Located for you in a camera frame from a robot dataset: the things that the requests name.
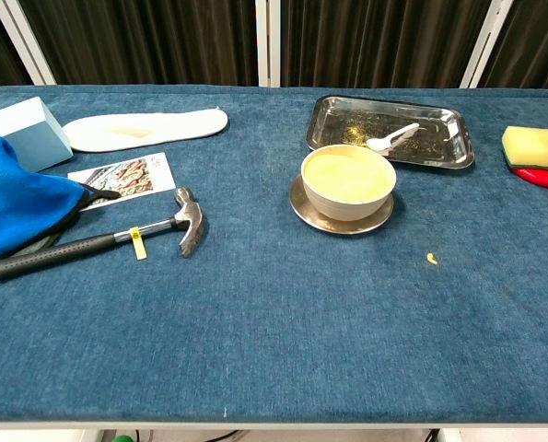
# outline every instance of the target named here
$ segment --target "bowl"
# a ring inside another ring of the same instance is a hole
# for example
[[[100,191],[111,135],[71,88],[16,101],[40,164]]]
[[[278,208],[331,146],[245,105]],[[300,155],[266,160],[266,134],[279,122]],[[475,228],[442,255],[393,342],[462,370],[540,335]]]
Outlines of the bowl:
[[[396,172],[381,154],[359,145],[327,145],[302,161],[304,191],[329,218],[356,221],[372,215],[396,185]]]

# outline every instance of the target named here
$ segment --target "hammer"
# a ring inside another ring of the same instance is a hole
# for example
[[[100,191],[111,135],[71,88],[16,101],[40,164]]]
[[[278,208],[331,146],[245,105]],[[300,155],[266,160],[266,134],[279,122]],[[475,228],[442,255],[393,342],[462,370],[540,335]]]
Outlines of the hammer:
[[[190,256],[204,233],[204,217],[200,205],[193,199],[192,191],[180,187],[175,191],[175,199],[181,210],[174,216],[153,224],[139,227],[141,236],[157,233],[169,228],[186,229],[180,242],[181,254]],[[118,233],[106,233],[67,242],[61,246],[17,255],[0,261],[0,281],[45,267],[52,267],[62,262],[82,258],[90,254],[112,249],[118,244],[131,239],[130,230]]]

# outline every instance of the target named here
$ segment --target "yellow sponge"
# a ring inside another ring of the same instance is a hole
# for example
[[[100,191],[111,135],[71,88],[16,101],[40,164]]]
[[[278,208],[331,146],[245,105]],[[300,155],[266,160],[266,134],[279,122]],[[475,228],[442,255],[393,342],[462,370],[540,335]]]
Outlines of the yellow sponge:
[[[548,169],[548,129],[508,126],[503,150],[512,168]]]

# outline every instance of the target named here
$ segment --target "metal tray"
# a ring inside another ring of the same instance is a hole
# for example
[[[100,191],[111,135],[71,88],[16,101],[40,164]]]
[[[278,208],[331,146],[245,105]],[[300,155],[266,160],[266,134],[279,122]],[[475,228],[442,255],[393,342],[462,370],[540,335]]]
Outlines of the metal tray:
[[[412,122],[417,132],[381,154],[389,161],[420,164],[444,169],[463,169],[474,161],[470,136],[463,117],[451,109],[330,95],[317,100],[307,145],[366,146],[369,138],[383,138]]]

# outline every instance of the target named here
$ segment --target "saucer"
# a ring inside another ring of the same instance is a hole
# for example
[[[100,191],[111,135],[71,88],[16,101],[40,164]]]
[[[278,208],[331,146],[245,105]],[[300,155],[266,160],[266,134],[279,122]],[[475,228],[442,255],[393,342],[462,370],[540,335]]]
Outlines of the saucer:
[[[304,192],[302,177],[298,175],[292,187],[290,188],[290,203],[296,215],[308,225],[319,230],[339,235],[356,235],[358,233],[369,232],[384,224],[391,217],[394,208],[394,197],[392,193],[386,199],[386,202],[372,215],[356,221],[338,221],[331,219],[318,212],[310,203]]]

